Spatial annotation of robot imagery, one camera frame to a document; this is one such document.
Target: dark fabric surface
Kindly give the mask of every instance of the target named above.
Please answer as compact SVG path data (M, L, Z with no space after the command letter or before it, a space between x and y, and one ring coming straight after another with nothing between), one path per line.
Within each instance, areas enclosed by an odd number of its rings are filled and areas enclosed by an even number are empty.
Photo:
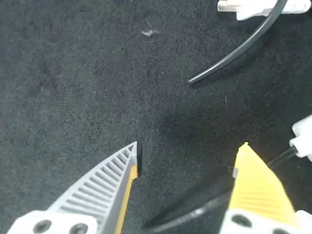
M262 20L237 22L215 0L1 1L1 232L134 140L143 173L125 234L199 181L185 209L222 192L244 141L266 161L286 150L291 125L312 113L311 12L281 16L229 67L187 83ZM312 164L293 158L276 172L311 213ZM224 211L166 233L215 234Z

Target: white plug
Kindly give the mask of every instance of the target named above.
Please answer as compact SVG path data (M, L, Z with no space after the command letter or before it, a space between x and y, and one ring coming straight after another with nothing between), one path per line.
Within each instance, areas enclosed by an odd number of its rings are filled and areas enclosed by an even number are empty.
M236 12L237 20L268 16L277 0L219 0L219 12ZM282 14L302 14L311 9L311 0L288 0Z
M296 148L298 157L308 156L312 161L312 115L295 123L292 131L296 138L291 139L289 145Z

